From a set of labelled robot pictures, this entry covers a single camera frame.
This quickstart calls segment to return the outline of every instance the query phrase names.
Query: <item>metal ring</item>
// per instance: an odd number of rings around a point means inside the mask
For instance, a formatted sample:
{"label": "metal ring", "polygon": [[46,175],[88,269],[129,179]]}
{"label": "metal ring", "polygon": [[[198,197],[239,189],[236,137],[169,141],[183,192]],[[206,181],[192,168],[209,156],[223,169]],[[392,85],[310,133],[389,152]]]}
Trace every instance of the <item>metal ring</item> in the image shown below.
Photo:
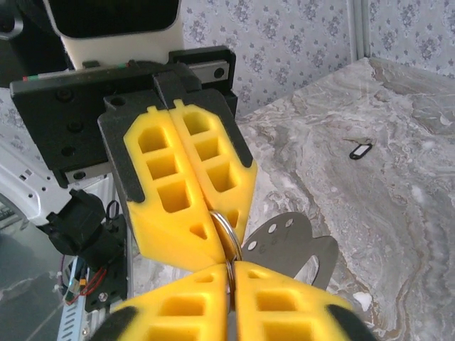
{"label": "metal ring", "polygon": [[226,218],[223,217],[221,213],[218,211],[209,211],[210,214],[221,224],[227,235],[229,236],[229,239],[234,246],[234,260],[241,261],[242,260],[242,245],[240,245],[239,239],[237,238],[237,235],[234,232],[234,229],[232,226],[230,226],[230,223]]}
{"label": "metal ring", "polygon": [[234,266],[230,261],[226,261],[227,280],[229,283],[230,294],[235,292]]}

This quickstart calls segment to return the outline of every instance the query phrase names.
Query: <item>screw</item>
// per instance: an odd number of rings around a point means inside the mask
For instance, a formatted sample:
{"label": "screw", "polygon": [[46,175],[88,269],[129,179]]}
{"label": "screw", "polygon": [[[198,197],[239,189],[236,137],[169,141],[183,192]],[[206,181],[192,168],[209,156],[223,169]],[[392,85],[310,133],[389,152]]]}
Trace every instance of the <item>screw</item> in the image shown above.
{"label": "screw", "polygon": [[100,300],[100,302],[106,302],[107,297],[108,297],[108,295],[106,293],[101,293],[98,295],[98,299]]}

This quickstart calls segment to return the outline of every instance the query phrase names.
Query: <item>black key tag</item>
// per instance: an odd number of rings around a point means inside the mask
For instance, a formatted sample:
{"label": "black key tag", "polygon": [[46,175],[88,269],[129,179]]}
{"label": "black key tag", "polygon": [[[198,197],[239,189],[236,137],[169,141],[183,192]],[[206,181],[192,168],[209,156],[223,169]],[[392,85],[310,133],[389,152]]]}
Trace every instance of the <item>black key tag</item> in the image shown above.
{"label": "black key tag", "polygon": [[372,144],[359,144],[356,149],[351,151],[349,158],[351,160],[360,160],[372,147]]}

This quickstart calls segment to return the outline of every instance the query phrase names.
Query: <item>metal bracket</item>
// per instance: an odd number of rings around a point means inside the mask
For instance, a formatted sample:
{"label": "metal bracket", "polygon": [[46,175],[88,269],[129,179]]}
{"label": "metal bracket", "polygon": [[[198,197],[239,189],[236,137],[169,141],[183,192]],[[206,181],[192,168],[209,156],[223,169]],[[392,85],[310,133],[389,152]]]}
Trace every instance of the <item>metal bracket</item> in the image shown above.
{"label": "metal bracket", "polygon": [[[73,261],[71,278],[74,278],[76,271],[77,257]],[[57,341],[79,341],[82,336],[82,326],[85,321],[85,296],[79,298],[72,304],[64,304],[60,327],[58,328]]]}
{"label": "metal bracket", "polygon": [[245,242],[243,259],[294,278],[311,256],[318,258],[312,286],[327,289],[338,258],[338,243],[331,236],[313,238],[306,215],[288,212],[265,222]]}

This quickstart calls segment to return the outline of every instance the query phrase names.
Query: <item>hole in metal plate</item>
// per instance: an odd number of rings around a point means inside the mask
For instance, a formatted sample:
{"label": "hole in metal plate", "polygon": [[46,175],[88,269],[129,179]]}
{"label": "hole in metal plate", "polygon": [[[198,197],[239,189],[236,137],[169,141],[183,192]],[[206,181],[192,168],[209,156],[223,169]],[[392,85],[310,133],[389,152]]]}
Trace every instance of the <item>hole in metal plate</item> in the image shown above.
{"label": "hole in metal plate", "polygon": [[275,232],[276,229],[277,229],[277,224],[272,224],[272,225],[270,225],[270,227],[269,227],[269,233]]}
{"label": "hole in metal plate", "polygon": [[253,240],[251,243],[248,244],[248,251],[252,251],[257,245],[257,242]]}

